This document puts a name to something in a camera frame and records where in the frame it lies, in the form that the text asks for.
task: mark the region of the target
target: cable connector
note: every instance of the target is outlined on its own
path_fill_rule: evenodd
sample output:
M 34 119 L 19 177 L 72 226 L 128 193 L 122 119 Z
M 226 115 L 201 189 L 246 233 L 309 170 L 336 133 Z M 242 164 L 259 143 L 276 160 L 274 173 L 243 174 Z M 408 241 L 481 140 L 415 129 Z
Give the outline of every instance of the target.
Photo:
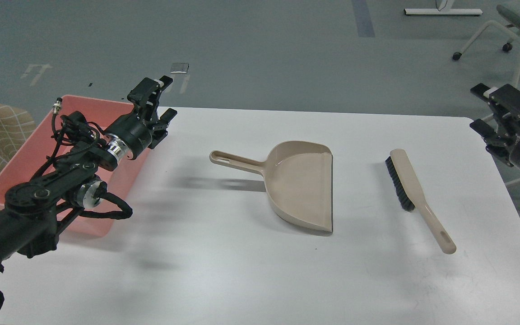
M 53 103 L 52 109 L 53 109 L 54 115 L 57 115 L 57 113 L 59 113 L 61 111 L 61 102 L 62 102 L 62 99 L 60 97 L 58 97 L 56 99 L 56 102 Z

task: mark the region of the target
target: brush handle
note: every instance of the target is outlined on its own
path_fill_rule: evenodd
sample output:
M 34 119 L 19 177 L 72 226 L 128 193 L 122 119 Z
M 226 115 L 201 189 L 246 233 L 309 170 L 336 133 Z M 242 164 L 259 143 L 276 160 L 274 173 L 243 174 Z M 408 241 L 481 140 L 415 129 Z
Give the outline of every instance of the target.
M 442 252 L 445 254 L 456 252 L 455 243 L 452 241 L 446 230 L 444 230 L 444 227 L 435 216 L 435 212 L 431 210 L 431 207 L 427 203 L 424 203 L 417 205 L 417 208 L 419 212 L 421 212 L 421 216 L 425 219 L 425 222 L 427 223 L 427 226 L 429 226 L 429 229 L 433 233 L 437 243 L 439 243 Z

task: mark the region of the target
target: handle hole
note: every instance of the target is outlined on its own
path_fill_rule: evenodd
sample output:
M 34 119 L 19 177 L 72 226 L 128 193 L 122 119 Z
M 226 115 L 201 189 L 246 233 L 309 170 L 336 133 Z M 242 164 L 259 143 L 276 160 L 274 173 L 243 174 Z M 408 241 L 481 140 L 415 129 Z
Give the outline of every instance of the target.
M 452 240 L 450 240 L 450 237 L 448 236 L 448 234 L 444 231 L 441 231 L 441 236 L 442 238 L 444 238 L 444 240 L 447 242 L 447 243 L 452 243 Z

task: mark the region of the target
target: brush bristles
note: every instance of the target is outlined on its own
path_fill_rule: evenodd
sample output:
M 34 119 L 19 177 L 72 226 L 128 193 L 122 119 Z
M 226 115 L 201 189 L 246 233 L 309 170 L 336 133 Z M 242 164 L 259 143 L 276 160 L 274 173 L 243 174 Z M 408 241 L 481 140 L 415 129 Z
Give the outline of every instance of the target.
M 414 204 L 404 191 L 404 187 L 400 182 L 399 175 L 396 172 L 395 165 L 394 163 L 392 163 L 392 158 L 388 157 L 384 161 L 384 163 L 386 163 L 386 168 L 388 168 L 388 174 L 390 174 L 390 178 L 392 178 L 392 183 L 394 183 L 395 185 L 396 196 L 399 198 L 400 206 L 402 206 L 404 210 L 411 212 L 412 210 L 414 210 Z

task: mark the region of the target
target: robotic arm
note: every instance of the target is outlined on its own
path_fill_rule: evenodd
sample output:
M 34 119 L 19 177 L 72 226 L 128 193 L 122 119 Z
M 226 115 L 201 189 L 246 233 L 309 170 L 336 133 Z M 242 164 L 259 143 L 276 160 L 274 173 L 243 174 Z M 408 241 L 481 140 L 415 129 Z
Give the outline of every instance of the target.
M 167 76 L 159 80 L 144 78 L 128 95 L 134 104 L 132 111 L 118 117 L 105 131 L 78 111 L 61 116 L 62 128 L 56 130 L 56 116 L 61 109 L 61 99 L 57 99 L 52 115 L 53 137 L 57 141 L 53 154 L 30 181 L 5 194 L 5 208 L 0 211 L 0 272 L 4 271 L 2 261 L 13 253 L 32 258 L 55 251 L 59 234 L 78 216 L 122 219 L 132 215 L 132 208 L 109 193 L 107 183 L 95 173 L 99 167 L 113 171 L 124 157 L 136 159 L 143 150 L 155 148 L 167 136 L 167 127 L 177 112 L 170 108 L 158 117 L 157 108 L 160 95 L 171 83 Z M 56 156 L 62 145 L 73 147 Z M 44 175 L 50 166 L 55 170 Z M 115 203 L 120 211 L 86 210 L 102 200 Z M 58 221 L 57 214 L 69 209 Z
M 510 84 L 490 88 L 479 83 L 471 93 L 489 105 L 497 128 L 481 119 L 470 127 L 482 136 L 487 152 L 503 164 L 520 169 L 520 91 Z

